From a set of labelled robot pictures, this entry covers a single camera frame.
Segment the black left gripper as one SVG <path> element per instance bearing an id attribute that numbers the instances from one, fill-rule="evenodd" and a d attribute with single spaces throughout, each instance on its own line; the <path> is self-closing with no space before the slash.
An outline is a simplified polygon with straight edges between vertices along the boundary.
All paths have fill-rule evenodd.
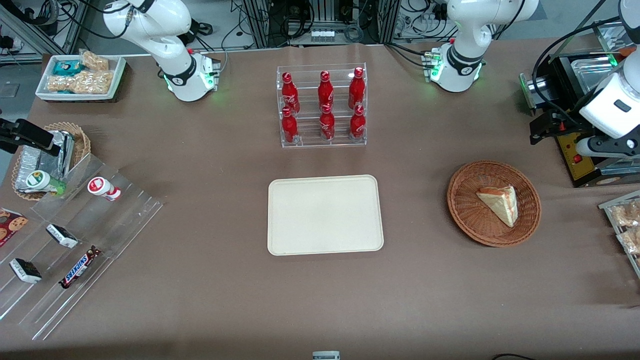
<path id="1" fill-rule="evenodd" d="M 558 111 L 545 111 L 537 117 L 537 129 L 530 129 L 530 145 L 537 145 L 549 137 L 571 133 L 593 136 L 595 127 L 581 115 L 569 119 Z"/>

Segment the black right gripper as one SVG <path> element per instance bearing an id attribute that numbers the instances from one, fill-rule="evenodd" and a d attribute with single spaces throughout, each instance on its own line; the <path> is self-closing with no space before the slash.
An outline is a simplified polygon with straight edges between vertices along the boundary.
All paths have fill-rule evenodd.
<path id="1" fill-rule="evenodd" d="M 0 119 L 0 150 L 14 154 L 19 146 L 40 150 L 53 150 L 53 135 L 25 119 L 16 121 Z"/>

